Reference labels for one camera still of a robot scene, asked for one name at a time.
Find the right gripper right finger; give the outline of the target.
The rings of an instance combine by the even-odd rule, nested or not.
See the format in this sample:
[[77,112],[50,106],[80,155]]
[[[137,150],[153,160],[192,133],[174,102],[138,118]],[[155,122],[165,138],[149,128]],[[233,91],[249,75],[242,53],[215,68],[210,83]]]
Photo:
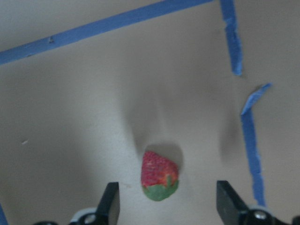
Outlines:
[[224,225],[242,225],[248,206],[226,180],[216,184],[216,208]]

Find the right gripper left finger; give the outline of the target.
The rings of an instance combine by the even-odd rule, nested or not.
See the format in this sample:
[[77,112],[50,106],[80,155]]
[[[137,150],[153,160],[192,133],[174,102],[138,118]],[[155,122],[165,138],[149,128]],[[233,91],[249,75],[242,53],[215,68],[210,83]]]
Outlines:
[[118,182],[107,184],[96,209],[97,225],[116,225],[120,214],[120,190]]

